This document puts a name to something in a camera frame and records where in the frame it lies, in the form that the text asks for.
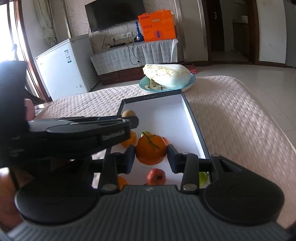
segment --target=door frame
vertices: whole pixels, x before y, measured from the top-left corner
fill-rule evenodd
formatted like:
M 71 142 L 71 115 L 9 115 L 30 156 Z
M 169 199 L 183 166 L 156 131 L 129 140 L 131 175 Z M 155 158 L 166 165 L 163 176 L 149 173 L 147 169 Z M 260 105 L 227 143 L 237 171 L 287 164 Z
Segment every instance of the door frame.
M 207 14 L 206 0 L 201 0 L 205 18 L 205 30 L 207 36 L 207 54 L 208 61 L 210 63 L 219 64 L 247 64 L 245 61 L 212 61 L 212 47 L 211 47 L 211 35 L 209 18 Z M 248 12 L 248 23 L 249 23 L 249 62 L 252 64 L 259 64 L 259 18 L 256 0 L 246 0 L 247 12 Z
M 23 57 L 28 64 L 28 73 L 32 80 L 34 87 L 36 88 L 39 97 L 47 102 L 52 101 L 52 98 L 47 95 L 44 85 L 41 81 L 39 73 L 37 71 L 25 30 L 25 23 L 22 14 L 22 0 L 14 0 L 14 12 L 15 12 L 15 23 L 17 29 L 17 38 L 20 44 Z

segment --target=wall-mounted tv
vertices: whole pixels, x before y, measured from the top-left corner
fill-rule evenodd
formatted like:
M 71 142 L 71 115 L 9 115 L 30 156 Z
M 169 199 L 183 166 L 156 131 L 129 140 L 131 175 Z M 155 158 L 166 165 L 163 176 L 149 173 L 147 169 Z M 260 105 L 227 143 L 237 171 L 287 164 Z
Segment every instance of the wall-mounted tv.
M 136 20 L 145 13 L 143 0 L 96 0 L 85 5 L 91 32 Z

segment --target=green apple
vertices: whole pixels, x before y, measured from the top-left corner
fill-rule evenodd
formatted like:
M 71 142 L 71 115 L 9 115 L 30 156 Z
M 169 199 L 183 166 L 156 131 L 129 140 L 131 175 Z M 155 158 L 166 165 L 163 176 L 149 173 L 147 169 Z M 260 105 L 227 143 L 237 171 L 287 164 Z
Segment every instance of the green apple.
M 143 132 L 144 132 L 146 135 L 147 135 L 147 134 L 151 134 L 151 132 L 149 132 L 149 131 L 143 131 Z
M 206 172 L 200 172 L 200 188 L 207 182 L 208 174 Z

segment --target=blue bottle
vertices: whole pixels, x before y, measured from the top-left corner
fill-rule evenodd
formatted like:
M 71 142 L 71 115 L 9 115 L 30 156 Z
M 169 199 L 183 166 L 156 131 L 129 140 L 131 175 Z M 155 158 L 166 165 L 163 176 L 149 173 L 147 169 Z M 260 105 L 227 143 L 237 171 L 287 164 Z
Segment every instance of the blue bottle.
M 144 37 L 143 37 L 143 35 L 140 32 L 139 23 L 138 22 L 135 22 L 135 25 L 136 25 L 136 29 L 137 29 L 137 35 L 134 38 L 134 41 L 135 41 L 135 43 L 137 43 L 137 42 L 143 42 L 144 41 Z

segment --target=electrical cable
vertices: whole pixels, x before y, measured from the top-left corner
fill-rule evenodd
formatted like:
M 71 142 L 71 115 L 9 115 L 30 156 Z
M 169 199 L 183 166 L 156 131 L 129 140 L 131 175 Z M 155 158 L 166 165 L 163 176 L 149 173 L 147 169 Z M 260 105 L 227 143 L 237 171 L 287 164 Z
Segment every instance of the electrical cable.
M 130 56 L 130 62 L 132 65 L 138 65 L 140 63 L 139 59 L 136 57 L 135 53 L 134 53 L 134 50 L 133 50 L 133 55 L 135 56 L 135 58 L 138 60 L 138 63 L 134 64 L 132 61 L 131 61 L 131 52 L 130 52 L 130 48 L 128 46 L 128 44 L 126 45 L 128 47 L 128 53 L 129 53 L 129 56 Z
M 103 41 L 103 44 L 102 44 L 102 49 L 103 49 L 103 46 L 104 46 L 104 43 L 105 43 L 105 39 L 106 39 L 106 29 L 107 28 L 105 28 L 105 36 L 104 36 L 104 41 Z

